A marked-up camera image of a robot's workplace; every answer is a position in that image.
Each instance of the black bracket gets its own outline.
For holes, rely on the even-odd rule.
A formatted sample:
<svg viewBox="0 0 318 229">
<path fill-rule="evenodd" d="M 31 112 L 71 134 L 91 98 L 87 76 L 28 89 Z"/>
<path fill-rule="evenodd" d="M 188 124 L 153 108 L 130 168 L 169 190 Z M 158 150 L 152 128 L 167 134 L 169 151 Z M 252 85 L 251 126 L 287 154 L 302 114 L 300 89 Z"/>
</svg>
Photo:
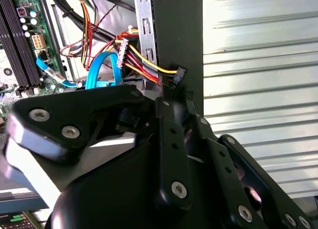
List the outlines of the black bracket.
<svg viewBox="0 0 318 229">
<path fill-rule="evenodd" d="M 61 111 L 65 104 L 72 108 Z M 43 121 L 30 115 L 38 108 L 49 113 L 40 112 Z M 65 126 L 78 132 L 66 137 Z M 96 213 L 116 227 L 133 222 L 192 228 L 210 225 L 213 218 L 227 228 L 313 228 L 236 139 L 214 135 L 190 98 L 153 101 L 128 85 L 30 98 L 14 104 L 7 132 L 21 147 L 64 164 L 75 163 L 85 148 L 108 137 L 138 135 L 133 149 L 76 179 L 61 194 L 52 218 L 76 211 L 63 218 L 66 228 L 80 229 Z M 101 182 L 106 182 L 102 190 Z M 130 221 L 118 219 L 122 212 Z"/>
</svg>

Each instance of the gray metal panel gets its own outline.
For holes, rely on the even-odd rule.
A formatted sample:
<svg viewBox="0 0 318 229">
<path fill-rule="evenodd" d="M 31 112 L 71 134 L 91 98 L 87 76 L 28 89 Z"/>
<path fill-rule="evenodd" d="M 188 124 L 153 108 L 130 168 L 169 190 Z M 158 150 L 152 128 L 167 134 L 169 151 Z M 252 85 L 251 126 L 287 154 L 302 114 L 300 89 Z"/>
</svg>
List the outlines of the gray metal panel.
<svg viewBox="0 0 318 229">
<path fill-rule="evenodd" d="M 204 114 L 292 198 L 318 195 L 316 0 L 203 0 Z"/>
</svg>

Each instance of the green indicator light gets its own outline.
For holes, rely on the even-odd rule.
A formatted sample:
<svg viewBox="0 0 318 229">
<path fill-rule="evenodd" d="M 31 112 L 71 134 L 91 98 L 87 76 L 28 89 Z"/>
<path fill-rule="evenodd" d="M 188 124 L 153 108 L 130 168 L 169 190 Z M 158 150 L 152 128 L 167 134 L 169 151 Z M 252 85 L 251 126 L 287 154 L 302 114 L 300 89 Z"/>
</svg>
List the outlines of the green indicator light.
<svg viewBox="0 0 318 229">
<path fill-rule="evenodd" d="M 11 219 L 10 222 L 17 222 L 17 221 L 21 221 L 23 220 L 23 218 L 16 218 L 16 219 Z"/>
</svg>

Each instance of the silver screw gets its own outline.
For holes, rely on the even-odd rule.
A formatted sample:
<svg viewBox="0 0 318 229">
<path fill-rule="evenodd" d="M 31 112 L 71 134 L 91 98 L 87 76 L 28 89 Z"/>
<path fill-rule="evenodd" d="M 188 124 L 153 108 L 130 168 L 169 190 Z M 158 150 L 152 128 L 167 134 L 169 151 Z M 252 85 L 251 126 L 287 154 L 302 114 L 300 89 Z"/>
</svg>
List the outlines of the silver screw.
<svg viewBox="0 0 318 229">
<path fill-rule="evenodd" d="M 50 119 L 50 113 L 44 109 L 34 109 L 30 111 L 29 117 L 34 121 L 47 121 Z"/>
<path fill-rule="evenodd" d="M 178 198 L 183 199 L 187 196 L 187 189 L 182 183 L 178 181 L 172 183 L 171 189 L 175 196 L 177 196 Z"/>
<path fill-rule="evenodd" d="M 140 93 L 138 91 L 131 91 L 130 93 L 134 96 L 140 96 Z"/>
<path fill-rule="evenodd" d="M 227 139 L 231 144 L 235 145 L 235 141 L 231 137 L 227 137 Z"/>
<path fill-rule="evenodd" d="M 292 218 L 292 216 L 290 216 L 289 214 L 286 213 L 285 217 L 287 218 L 287 220 L 289 221 L 289 223 L 291 225 L 293 225 L 294 227 L 297 226 L 297 224 L 296 224 L 295 220 Z"/>
<path fill-rule="evenodd" d="M 251 223 L 253 221 L 252 213 L 250 213 L 249 209 L 244 207 L 243 205 L 240 205 L 238 207 L 239 215 L 248 223 Z"/>
<path fill-rule="evenodd" d="M 207 124 L 208 124 L 207 120 L 204 119 L 204 118 L 201 118 L 200 121 L 201 121 L 201 123 L 203 123 L 204 125 L 207 125 Z"/>
<path fill-rule="evenodd" d="M 62 135 L 69 139 L 76 139 L 80 136 L 80 131 L 74 126 L 65 126 L 62 128 Z"/>
<path fill-rule="evenodd" d="M 307 220 L 306 220 L 305 218 L 303 218 L 302 216 L 299 216 L 299 220 L 302 222 L 302 224 L 303 224 L 306 228 L 308 228 L 308 229 L 311 228 L 309 222 L 307 222 Z"/>
</svg>

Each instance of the computer motherboard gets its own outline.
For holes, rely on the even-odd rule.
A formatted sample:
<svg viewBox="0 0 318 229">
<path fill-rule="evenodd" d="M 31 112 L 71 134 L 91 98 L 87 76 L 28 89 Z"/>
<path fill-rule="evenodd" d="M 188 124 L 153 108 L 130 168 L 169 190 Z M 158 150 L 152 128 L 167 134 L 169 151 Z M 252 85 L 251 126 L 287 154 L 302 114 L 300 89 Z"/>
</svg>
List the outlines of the computer motherboard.
<svg viewBox="0 0 318 229">
<path fill-rule="evenodd" d="M 15 101 L 65 89 L 36 66 L 64 73 L 42 12 L 39 0 L 0 0 L 0 134 Z"/>
</svg>

